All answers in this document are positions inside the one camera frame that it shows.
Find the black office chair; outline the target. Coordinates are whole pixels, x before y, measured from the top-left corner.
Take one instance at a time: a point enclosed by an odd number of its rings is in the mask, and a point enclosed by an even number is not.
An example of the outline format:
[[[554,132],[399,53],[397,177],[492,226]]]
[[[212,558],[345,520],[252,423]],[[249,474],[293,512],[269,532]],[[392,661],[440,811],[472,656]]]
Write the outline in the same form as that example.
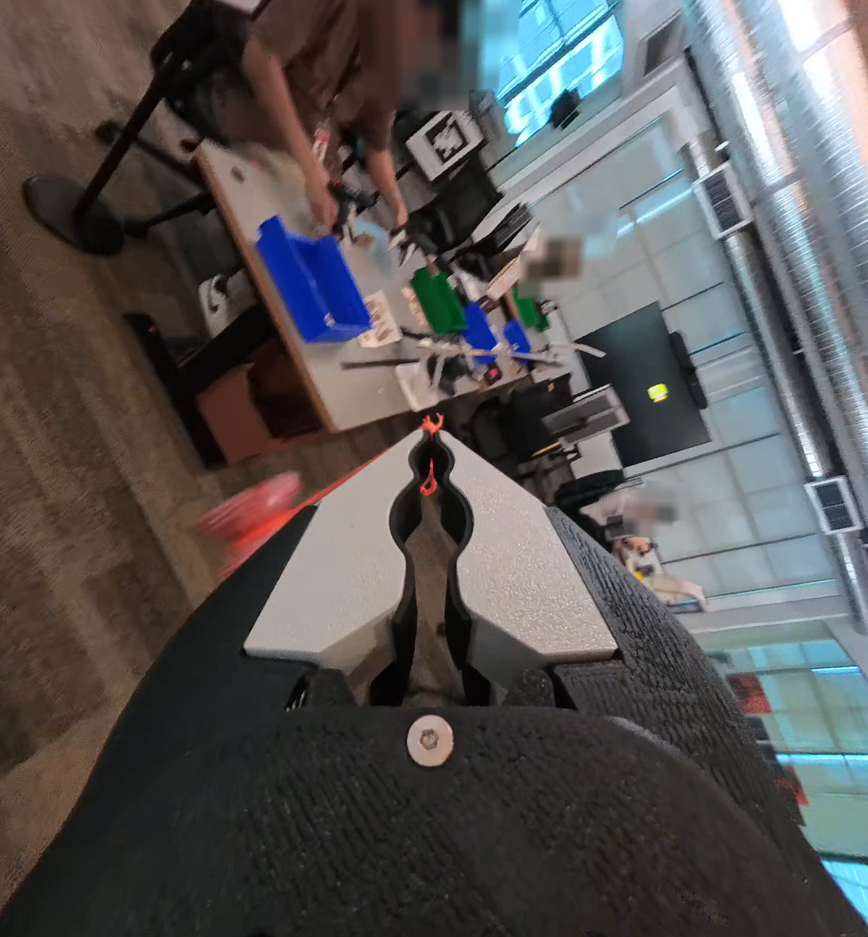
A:
[[[627,408],[611,385],[573,392],[568,373],[498,394],[464,424],[462,439],[545,504],[575,478],[579,445],[626,428]]]

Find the grey work table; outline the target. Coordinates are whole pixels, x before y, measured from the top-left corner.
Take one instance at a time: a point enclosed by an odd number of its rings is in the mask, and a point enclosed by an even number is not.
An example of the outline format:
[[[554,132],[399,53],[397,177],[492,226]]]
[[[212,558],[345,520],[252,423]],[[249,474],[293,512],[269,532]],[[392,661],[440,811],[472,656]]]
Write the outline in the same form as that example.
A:
[[[303,190],[210,143],[199,146],[195,162],[259,305],[294,360],[323,421],[321,434],[284,450],[394,417],[425,410],[446,413],[449,398],[431,385],[426,371],[426,360],[433,353],[431,344],[417,346],[403,341],[367,348],[356,338],[342,344],[303,342],[257,248],[260,225],[271,217],[288,222],[293,232],[315,231]]]

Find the cardboard box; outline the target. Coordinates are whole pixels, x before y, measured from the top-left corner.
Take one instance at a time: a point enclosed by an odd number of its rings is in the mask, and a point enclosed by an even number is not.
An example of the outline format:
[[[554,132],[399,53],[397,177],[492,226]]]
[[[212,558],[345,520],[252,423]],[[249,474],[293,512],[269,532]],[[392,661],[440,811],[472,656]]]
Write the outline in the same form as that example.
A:
[[[229,467],[290,448],[324,430],[294,360],[276,337],[195,400]]]

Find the black stool chair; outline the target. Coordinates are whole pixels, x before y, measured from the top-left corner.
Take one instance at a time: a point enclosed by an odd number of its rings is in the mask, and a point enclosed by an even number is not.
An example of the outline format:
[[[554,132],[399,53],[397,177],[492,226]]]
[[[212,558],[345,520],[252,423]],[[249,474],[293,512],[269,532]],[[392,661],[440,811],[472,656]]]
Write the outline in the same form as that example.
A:
[[[53,235],[88,255],[111,257],[125,238],[146,238],[149,230],[190,214],[207,215],[216,204],[194,159],[174,157],[148,142],[142,131],[159,106],[167,107],[197,136],[185,145],[192,154],[200,143],[225,144],[202,110],[201,90],[211,76],[237,65],[242,34],[266,2],[190,1],[154,42],[149,52],[152,75],[125,123],[107,121],[95,130],[109,150],[86,185],[60,175],[34,175],[21,186],[31,216]],[[124,156],[133,148],[199,190],[191,199],[145,218],[120,220],[102,194]]]

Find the black wall screen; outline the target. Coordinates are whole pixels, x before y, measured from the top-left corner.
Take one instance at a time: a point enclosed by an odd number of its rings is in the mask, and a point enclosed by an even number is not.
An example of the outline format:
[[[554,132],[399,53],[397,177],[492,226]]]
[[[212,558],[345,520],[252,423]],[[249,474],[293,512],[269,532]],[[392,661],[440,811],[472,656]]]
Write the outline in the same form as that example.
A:
[[[633,467],[711,441],[707,396],[682,335],[671,331],[652,303],[580,336],[585,375],[593,387],[610,385],[627,415],[612,432],[623,467]]]

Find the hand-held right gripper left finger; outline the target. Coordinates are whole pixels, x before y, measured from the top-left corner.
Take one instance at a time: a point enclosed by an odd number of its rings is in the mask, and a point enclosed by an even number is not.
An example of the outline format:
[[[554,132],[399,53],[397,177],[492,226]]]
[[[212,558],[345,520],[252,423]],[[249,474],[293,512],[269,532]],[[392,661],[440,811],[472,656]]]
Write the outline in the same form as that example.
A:
[[[413,431],[318,502],[244,641],[247,656],[336,670],[356,688],[394,662],[407,562],[393,509],[428,441]]]

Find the black white marker sign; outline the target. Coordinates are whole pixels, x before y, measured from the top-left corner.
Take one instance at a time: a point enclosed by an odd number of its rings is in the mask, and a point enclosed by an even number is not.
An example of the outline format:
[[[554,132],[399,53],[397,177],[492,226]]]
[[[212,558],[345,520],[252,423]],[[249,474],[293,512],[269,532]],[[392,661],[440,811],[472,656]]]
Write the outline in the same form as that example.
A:
[[[477,154],[484,143],[471,111],[438,111],[406,139],[405,146],[425,179],[434,183]]]

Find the large blue parts bin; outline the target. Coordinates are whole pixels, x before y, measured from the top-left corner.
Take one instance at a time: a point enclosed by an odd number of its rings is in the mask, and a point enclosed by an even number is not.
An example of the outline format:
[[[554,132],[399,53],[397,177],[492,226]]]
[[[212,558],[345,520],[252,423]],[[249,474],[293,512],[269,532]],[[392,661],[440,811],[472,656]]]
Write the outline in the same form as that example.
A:
[[[369,310],[333,235],[299,235],[275,216],[260,225],[257,248],[304,343],[342,344],[371,329]]]

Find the silver spiral air duct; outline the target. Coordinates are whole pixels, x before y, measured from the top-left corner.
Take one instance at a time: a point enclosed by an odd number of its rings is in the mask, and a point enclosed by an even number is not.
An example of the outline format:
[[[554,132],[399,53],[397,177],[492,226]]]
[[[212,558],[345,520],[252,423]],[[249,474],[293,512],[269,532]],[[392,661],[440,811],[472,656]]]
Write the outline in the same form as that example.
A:
[[[868,66],[845,2],[683,3],[868,528]]]

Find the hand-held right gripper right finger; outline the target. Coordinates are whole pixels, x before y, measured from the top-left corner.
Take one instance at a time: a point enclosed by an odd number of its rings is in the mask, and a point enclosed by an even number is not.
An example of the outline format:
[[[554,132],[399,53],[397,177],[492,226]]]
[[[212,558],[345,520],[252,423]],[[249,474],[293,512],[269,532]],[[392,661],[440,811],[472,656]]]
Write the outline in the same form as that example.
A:
[[[469,509],[456,556],[471,621],[465,662],[491,682],[527,670],[608,662],[617,644],[547,508],[449,432],[446,481]]]

